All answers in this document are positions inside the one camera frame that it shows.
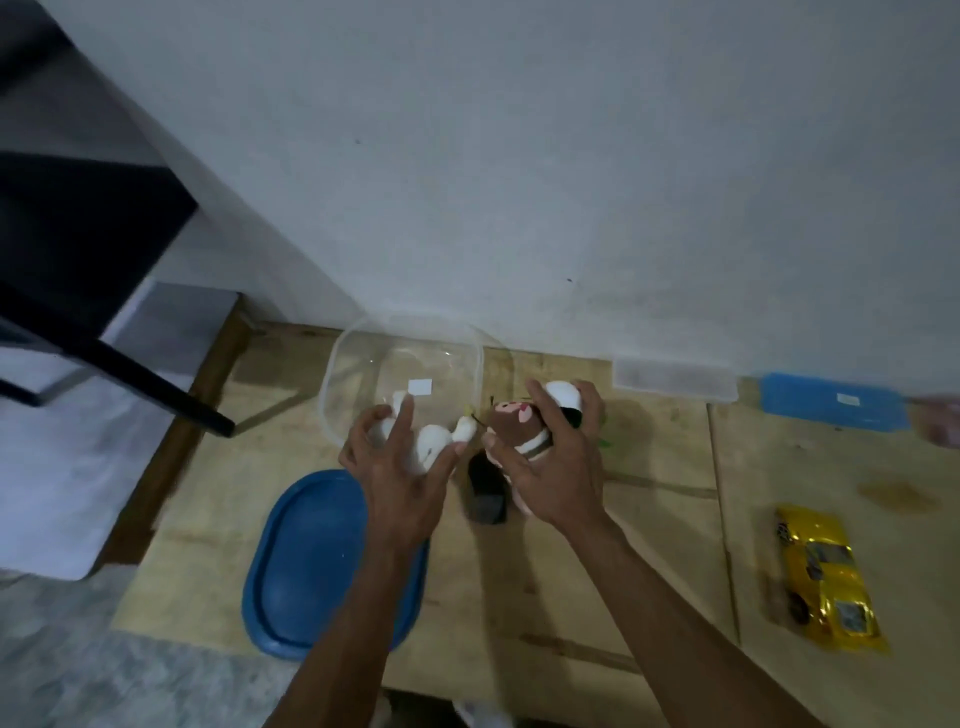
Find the blue lid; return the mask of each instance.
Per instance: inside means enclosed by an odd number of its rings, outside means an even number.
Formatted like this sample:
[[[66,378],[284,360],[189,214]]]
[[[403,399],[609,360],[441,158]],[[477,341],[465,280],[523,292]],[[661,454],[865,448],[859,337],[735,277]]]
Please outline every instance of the blue lid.
[[[347,594],[363,554],[367,503],[347,471],[320,471],[287,489],[270,512],[243,591],[251,641],[269,655],[302,660]],[[417,620],[427,544],[418,551],[390,648]]]
[[[903,398],[893,390],[812,376],[770,374],[760,380],[764,412],[880,432],[909,429]]]

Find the hand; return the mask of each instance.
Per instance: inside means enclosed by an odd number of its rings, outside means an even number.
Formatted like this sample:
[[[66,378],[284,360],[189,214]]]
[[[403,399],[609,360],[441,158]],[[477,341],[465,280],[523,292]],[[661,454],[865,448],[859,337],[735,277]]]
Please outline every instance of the hand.
[[[553,448],[539,460],[528,461],[492,432],[483,437],[484,447],[502,464],[503,472],[534,515],[552,523],[567,538],[583,526],[607,518],[603,509],[603,461],[597,447],[604,403],[591,382],[573,383],[583,399],[580,429],[566,421],[560,406],[538,381],[527,380],[527,391],[553,434]]]
[[[363,489],[367,501],[368,548],[387,548],[412,555],[440,522],[446,482],[466,444],[448,445],[426,475],[412,475],[405,463],[414,443],[413,397],[407,395],[403,399],[383,448],[376,449],[367,436],[378,420],[392,414],[389,404],[380,404],[360,415],[350,429],[338,460]]]

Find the transparent plastic box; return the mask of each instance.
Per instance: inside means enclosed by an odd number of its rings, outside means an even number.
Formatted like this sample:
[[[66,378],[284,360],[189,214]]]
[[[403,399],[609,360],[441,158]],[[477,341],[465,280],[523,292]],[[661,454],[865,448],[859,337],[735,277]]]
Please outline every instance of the transparent plastic box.
[[[452,429],[480,405],[483,345],[476,329],[441,316],[369,315],[337,339],[320,390],[324,434],[341,446],[357,416],[413,384],[414,427]],[[429,394],[418,394],[429,389]]]

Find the sticker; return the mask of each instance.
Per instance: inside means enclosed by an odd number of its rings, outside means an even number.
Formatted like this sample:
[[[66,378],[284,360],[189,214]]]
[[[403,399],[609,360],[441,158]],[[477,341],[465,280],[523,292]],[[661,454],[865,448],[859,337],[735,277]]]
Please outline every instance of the sticker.
[[[407,382],[407,392],[414,397],[425,397],[433,392],[433,379],[411,379]]]

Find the white plush toy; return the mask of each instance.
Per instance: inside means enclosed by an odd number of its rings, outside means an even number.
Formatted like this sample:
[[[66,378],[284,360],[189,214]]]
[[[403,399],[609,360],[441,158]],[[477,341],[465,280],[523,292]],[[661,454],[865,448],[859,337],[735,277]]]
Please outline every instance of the white plush toy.
[[[394,416],[381,420],[371,429],[371,439],[377,447],[383,447],[384,443],[387,442],[387,438],[396,424],[396,417],[400,413],[400,406],[403,404],[403,398],[406,394],[406,392],[394,392],[392,405]],[[417,432],[416,443],[410,450],[407,470],[414,475],[423,475],[430,470],[430,466],[437,459],[437,455],[447,445],[450,443],[468,443],[473,439],[476,431],[477,423],[472,417],[461,417],[457,421],[457,426],[453,432],[442,425],[424,425]]]

